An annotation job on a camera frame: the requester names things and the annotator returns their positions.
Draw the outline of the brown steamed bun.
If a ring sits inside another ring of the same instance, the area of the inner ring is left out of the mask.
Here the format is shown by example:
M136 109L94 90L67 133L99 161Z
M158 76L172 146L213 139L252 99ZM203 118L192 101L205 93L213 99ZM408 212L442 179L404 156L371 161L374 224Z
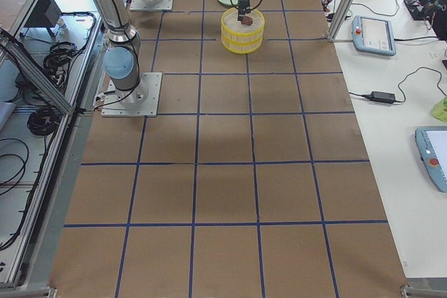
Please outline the brown steamed bun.
M245 26L251 26L253 24L253 21L254 20L252 17L249 17L248 15L244 15L242 17L241 24L243 24Z

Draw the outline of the yellow steamer basket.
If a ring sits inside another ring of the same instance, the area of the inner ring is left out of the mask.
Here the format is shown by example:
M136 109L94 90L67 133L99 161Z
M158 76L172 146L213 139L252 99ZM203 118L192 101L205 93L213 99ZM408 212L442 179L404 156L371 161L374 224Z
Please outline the yellow steamer basket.
M260 36L253 41L237 42L221 34L221 43L229 51L235 54L250 54L255 52L262 44L263 37Z
M243 24L239 21L238 12L235 8L228 9L221 16L221 33L229 40L239 43L255 41L263 36L265 28L265 18L262 12L253 10L247 17L251 19L251 24Z

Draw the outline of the teach pendant far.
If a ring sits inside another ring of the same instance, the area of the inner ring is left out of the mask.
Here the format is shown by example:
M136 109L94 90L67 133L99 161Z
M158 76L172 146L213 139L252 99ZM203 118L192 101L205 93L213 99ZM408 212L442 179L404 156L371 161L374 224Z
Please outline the teach pendant far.
M396 54L389 20L356 15L352 21L352 39L359 52L392 57Z

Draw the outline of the teach pendant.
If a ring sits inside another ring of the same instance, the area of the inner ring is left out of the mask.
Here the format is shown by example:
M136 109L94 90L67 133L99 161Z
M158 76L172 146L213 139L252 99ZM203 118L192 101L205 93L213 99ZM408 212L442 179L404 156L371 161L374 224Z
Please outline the teach pendant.
M396 54L389 20L356 15L352 21L352 39L359 52L392 57Z
M416 146L433 184L446 192L446 127L430 126L415 130Z

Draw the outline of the black power adapter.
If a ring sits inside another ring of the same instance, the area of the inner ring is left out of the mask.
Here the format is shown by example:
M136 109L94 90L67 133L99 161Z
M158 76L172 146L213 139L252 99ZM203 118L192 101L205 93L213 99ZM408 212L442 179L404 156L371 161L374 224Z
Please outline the black power adapter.
M393 104L397 102L395 94L382 91L372 91L370 94L361 95L361 97L375 103Z

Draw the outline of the green plastic object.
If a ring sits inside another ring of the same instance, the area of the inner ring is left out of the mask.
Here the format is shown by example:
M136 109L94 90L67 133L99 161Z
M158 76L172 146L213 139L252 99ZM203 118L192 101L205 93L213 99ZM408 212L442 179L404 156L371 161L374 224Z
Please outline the green plastic object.
M442 122L447 122L447 97L445 96L436 103L430 111L430 114Z

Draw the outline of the teach pendant near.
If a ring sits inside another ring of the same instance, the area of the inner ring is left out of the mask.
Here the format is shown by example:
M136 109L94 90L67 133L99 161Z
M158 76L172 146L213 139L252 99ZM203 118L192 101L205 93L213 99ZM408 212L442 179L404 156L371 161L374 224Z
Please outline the teach pendant near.
M415 130L416 146L433 184L446 192L446 127L430 126Z

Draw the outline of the aluminium frame rail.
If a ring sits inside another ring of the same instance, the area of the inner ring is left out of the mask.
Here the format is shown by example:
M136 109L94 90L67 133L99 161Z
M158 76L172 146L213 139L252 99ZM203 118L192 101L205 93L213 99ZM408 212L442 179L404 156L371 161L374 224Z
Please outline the aluminium frame rail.
M60 112L73 113L74 107L66 100L65 95L47 77L45 71L31 57L23 44L3 28L1 28L1 49L15 63L21 74L43 92Z

